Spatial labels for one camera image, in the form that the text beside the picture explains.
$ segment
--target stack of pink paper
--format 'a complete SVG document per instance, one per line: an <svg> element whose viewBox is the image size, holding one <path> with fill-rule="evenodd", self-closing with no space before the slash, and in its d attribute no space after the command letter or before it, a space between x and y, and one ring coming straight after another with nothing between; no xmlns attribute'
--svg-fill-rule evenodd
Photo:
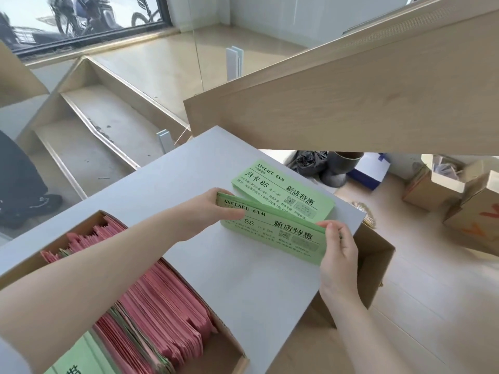
<svg viewBox="0 0 499 374"><path fill-rule="evenodd" d="M124 230L109 216L94 234L68 233L69 246L47 262L76 253ZM124 374L174 372L203 354L203 343L216 329L209 310L160 260L123 294L94 325L110 356Z"/></svg>

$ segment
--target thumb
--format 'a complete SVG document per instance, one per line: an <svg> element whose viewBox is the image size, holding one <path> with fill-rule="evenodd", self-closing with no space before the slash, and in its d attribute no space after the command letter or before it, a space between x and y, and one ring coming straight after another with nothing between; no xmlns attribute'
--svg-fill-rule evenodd
<svg viewBox="0 0 499 374"><path fill-rule="evenodd" d="M219 208L219 219L224 220L236 220L241 219L245 215L245 211L242 208L230 208L230 207L220 207Z"/></svg>
<svg viewBox="0 0 499 374"><path fill-rule="evenodd" d="M326 227L326 256L332 258L340 253L340 233L333 223L329 223Z"/></svg>

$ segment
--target white sleeve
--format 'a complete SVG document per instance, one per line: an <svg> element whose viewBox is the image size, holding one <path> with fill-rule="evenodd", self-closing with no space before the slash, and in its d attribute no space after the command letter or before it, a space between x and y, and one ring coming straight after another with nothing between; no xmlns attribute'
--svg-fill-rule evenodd
<svg viewBox="0 0 499 374"><path fill-rule="evenodd" d="M9 374L32 374L26 360L0 337L0 365Z"/></svg>

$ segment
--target dark pants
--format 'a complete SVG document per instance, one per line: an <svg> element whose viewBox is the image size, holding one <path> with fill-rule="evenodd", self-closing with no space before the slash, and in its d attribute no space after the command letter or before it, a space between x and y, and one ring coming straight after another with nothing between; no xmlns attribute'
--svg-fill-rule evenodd
<svg viewBox="0 0 499 374"><path fill-rule="evenodd" d="M19 146L0 131L0 208L30 206L48 189L36 167Z"/></svg>

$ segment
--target hand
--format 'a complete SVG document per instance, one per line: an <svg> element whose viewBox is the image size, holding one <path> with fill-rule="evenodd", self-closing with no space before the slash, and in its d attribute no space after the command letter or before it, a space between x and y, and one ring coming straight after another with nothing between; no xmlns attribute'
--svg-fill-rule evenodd
<svg viewBox="0 0 499 374"><path fill-rule="evenodd" d="M360 302L357 289L358 249L346 224L324 220L317 225L326 228L326 254L320 265L320 295L329 310Z"/></svg>
<svg viewBox="0 0 499 374"><path fill-rule="evenodd" d="M173 207L172 211L176 220L175 233L179 241L189 240L222 219L235 220L244 217L243 209L217 206L217 192L233 195L230 191L212 188L206 193Z"/></svg>

